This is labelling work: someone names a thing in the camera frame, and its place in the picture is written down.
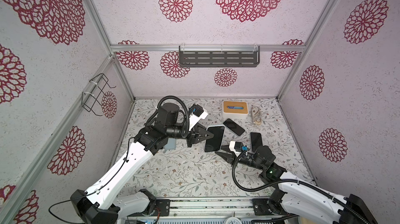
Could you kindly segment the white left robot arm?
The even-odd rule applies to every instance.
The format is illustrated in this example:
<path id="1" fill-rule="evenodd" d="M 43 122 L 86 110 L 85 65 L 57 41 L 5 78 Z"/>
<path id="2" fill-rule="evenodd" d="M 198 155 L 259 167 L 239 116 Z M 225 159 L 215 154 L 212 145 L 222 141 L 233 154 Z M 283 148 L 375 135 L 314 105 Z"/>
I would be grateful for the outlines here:
<path id="1" fill-rule="evenodd" d="M 123 198 L 118 194 L 168 140 L 183 139 L 191 147 L 212 138 L 213 134 L 199 124 L 207 115 L 207 110 L 198 104 L 186 107 L 175 96 L 162 98 L 144 127 L 128 140 L 124 155 L 96 183 L 71 195 L 71 203 L 81 220 L 85 224 L 115 224 L 132 214 L 160 214 L 156 210 L 156 197 L 146 189 Z"/>

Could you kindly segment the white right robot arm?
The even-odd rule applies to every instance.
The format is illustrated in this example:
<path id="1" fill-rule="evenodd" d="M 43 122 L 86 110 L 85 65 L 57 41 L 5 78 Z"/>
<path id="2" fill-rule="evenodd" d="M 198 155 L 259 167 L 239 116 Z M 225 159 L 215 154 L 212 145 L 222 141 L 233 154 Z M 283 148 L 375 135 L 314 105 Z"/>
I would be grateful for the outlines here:
<path id="1" fill-rule="evenodd" d="M 270 147 L 261 146 L 254 153 L 241 142 L 230 142 L 216 154 L 232 166 L 234 184 L 245 192 L 258 192 L 274 188 L 264 203 L 267 212 L 280 215 L 281 219 L 303 217 L 316 224 L 375 224 L 377 220 L 365 202 L 356 195 L 348 197 L 334 194 L 295 176 L 275 163 Z M 242 164 L 261 171 L 259 177 L 264 185 L 247 188 L 236 178 L 236 167 Z"/>

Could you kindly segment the black phone white case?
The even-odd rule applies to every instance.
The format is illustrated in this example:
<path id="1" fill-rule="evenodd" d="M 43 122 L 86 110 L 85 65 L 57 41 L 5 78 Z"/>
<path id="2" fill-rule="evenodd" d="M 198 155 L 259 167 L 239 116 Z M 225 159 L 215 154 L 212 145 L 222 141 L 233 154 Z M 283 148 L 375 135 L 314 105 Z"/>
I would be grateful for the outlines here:
<path id="1" fill-rule="evenodd" d="M 212 133 L 214 136 L 205 141 L 204 152 L 216 152 L 219 151 L 223 142 L 225 134 L 224 125 L 209 126 L 207 131 Z"/>

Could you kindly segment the black phone light blue case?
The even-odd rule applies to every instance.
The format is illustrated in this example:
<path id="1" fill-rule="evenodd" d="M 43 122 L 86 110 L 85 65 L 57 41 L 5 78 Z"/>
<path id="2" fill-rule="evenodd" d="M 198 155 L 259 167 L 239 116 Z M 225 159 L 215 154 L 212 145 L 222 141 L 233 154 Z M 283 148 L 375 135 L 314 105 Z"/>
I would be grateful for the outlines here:
<path id="1" fill-rule="evenodd" d="M 225 120 L 223 124 L 237 136 L 241 136 L 245 133 L 244 128 L 239 126 L 235 121 L 231 120 L 230 118 Z"/>

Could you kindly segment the black phone clear case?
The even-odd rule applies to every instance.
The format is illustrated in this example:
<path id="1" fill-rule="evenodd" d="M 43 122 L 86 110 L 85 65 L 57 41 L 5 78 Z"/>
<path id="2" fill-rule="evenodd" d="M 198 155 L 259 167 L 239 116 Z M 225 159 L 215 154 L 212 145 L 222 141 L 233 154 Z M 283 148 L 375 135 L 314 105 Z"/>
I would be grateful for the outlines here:
<path id="1" fill-rule="evenodd" d="M 262 140 L 261 133 L 251 132 L 250 139 L 251 139 L 252 152 L 255 153 L 258 148 L 263 146 L 263 140 Z"/>

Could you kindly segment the map print glasses case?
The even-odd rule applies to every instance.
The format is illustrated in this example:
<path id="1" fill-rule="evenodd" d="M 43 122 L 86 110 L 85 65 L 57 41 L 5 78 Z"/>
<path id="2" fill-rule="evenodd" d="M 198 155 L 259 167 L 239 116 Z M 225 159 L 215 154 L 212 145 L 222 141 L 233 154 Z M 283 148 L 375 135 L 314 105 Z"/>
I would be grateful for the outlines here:
<path id="1" fill-rule="evenodd" d="M 260 126 L 262 123 L 262 119 L 261 119 L 261 109 L 258 106 L 252 106 L 252 120 L 253 123 L 257 126 Z"/>

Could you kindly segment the white tissue box wooden lid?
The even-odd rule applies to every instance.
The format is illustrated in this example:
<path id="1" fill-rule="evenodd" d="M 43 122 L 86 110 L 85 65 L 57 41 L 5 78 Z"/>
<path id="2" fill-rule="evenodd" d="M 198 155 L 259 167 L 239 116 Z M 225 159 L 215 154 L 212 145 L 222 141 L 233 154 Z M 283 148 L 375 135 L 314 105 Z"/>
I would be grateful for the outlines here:
<path id="1" fill-rule="evenodd" d="M 244 101 L 223 101 L 222 118 L 226 119 L 246 119 L 249 115 L 248 103 Z"/>

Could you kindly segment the grey wall shelf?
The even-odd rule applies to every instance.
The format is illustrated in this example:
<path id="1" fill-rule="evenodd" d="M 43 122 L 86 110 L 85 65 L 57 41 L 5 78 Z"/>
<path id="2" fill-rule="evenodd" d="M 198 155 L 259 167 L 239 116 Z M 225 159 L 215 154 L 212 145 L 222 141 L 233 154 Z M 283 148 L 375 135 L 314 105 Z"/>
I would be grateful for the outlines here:
<path id="1" fill-rule="evenodd" d="M 260 64 L 258 48 L 252 51 L 186 51 L 179 46 L 178 61 L 185 68 L 254 68 Z"/>

